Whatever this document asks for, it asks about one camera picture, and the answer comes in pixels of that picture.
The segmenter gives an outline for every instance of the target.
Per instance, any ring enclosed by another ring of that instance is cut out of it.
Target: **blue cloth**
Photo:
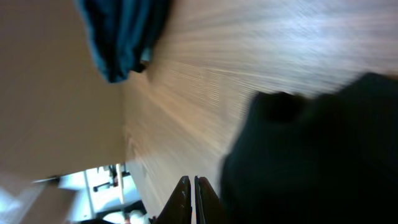
[[[169,0],[76,0],[94,63],[110,83],[142,72],[164,26]]]

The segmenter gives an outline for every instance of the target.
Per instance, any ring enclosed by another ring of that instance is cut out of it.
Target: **beige wall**
[[[0,169],[33,179],[124,160],[121,89],[72,0],[0,0]]]

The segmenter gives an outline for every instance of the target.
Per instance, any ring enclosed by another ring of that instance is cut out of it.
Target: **black cloth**
[[[314,100],[258,93],[221,203],[241,223],[394,222],[397,152],[398,81],[367,73]]]
[[[169,0],[76,0],[93,60],[107,81],[142,72],[164,26]]]

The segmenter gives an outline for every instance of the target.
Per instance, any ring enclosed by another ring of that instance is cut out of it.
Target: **clothing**
[[[398,81],[304,100],[258,93],[221,176],[243,223],[388,222],[398,203]]]
[[[88,31],[93,60],[107,81],[142,72],[164,26],[169,0],[76,0]]]

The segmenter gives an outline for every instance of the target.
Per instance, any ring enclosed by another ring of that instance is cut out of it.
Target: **brown surface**
[[[74,2],[1,0],[0,30],[0,170],[43,179],[123,161],[121,87],[93,66]]]
[[[147,73],[124,84],[130,168],[151,215],[182,175],[218,190],[255,90],[315,95],[398,67],[398,2],[175,1]]]

